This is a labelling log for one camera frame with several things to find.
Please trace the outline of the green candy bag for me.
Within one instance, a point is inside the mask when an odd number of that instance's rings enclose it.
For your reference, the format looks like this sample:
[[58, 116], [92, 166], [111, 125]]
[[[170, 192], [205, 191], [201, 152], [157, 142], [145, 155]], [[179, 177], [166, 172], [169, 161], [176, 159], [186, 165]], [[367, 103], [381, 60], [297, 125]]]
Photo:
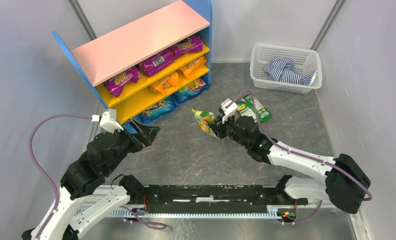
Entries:
[[240, 116], [249, 116], [257, 123], [265, 123], [272, 119], [272, 113], [254, 96], [250, 94], [245, 95], [236, 102], [237, 110]]
[[214, 116], [214, 114], [212, 112], [197, 110], [196, 108], [192, 108], [191, 111], [193, 113], [194, 119], [197, 122], [198, 127], [206, 134], [218, 138], [216, 132], [213, 132], [208, 127], [208, 123], [216, 122], [216, 117]]

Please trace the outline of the blue candy bag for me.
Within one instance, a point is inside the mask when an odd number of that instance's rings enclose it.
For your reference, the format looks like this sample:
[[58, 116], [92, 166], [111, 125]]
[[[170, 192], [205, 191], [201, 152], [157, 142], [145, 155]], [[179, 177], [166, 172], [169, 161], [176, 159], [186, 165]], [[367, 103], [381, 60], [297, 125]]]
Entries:
[[195, 98], [204, 90], [207, 90], [209, 87], [210, 85], [207, 84], [204, 80], [202, 80], [201, 78], [197, 78], [180, 88], [172, 96], [173, 99], [180, 105], [190, 99]]
[[142, 123], [148, 124], [172, 112], [177, 107], [178, 104], [174, 98], [172, 96], [168, 96], [146, 108], [142, 113], [139, 114], [139, 117]]

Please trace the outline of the purple candy bag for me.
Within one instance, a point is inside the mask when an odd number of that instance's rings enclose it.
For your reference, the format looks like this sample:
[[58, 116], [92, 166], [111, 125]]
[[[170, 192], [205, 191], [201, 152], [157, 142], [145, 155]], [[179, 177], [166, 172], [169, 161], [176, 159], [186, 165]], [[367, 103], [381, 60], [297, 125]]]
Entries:
[[140, 71], [136, 66], [117, 74], [103, 83], [104, 87], [114, 96], [119, 97], [127, 83], [136, 84], [141, 77]]
[[203, 45], [204, 43], [198, 35], [192, 35], [170, 46], [168, 49], [177, 59], [188, 53], [201, 52], [203, 50]]
[[143, 60], [138, 64], [138, 69], [147, 77], [151, 77], [175, 61], [175, 54], [170, 49], [164, 49], [159, 53]]

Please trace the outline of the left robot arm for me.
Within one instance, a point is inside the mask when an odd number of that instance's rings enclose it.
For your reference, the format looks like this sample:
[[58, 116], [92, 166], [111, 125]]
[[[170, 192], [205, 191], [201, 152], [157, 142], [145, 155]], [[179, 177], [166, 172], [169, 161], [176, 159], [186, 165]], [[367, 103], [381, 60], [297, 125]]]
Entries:
[[95, 136], [78, 160], [70, 164], [54, 186], [55, 200], [40, 222], [22, 233], [23, 240], [80, 240], [112, 211], [130, 201], [142, 201], [144, 186], [133, 176], [124, 176], [119, 185], [80, 214], [78, 209], [99, 188], [121, 161], [152, 145], [160, 127], [132, 120], [136, 133], [118, 126]]

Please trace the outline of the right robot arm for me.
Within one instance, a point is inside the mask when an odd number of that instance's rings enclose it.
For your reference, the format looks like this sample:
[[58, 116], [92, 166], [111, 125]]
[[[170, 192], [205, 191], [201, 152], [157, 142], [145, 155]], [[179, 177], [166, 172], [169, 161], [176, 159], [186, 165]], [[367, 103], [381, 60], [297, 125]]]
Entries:
[[268, 137], [250, 116], [231, 116], [227, 121], [218, 116], [208, 126], [217, 138], [230, 138], [240, 144], [255, 161], [306, 175], [286, 181], [284, 191], [292, 199], [330, 201], [349, 214], [356, 214], [363, 202], [372, 199], [369, 177], [347, 154], [332, 157], [293, 148]]

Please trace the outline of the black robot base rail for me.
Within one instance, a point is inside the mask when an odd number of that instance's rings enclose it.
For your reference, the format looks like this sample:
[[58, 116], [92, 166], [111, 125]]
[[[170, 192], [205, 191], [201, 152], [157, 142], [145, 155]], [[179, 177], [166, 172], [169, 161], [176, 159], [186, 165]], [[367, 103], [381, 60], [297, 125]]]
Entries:
[[307, 205], [272, 185], [149, 185], [123, 183], [130, 204], [150, 207], [152, 214], [252, 214], [268, 206]]

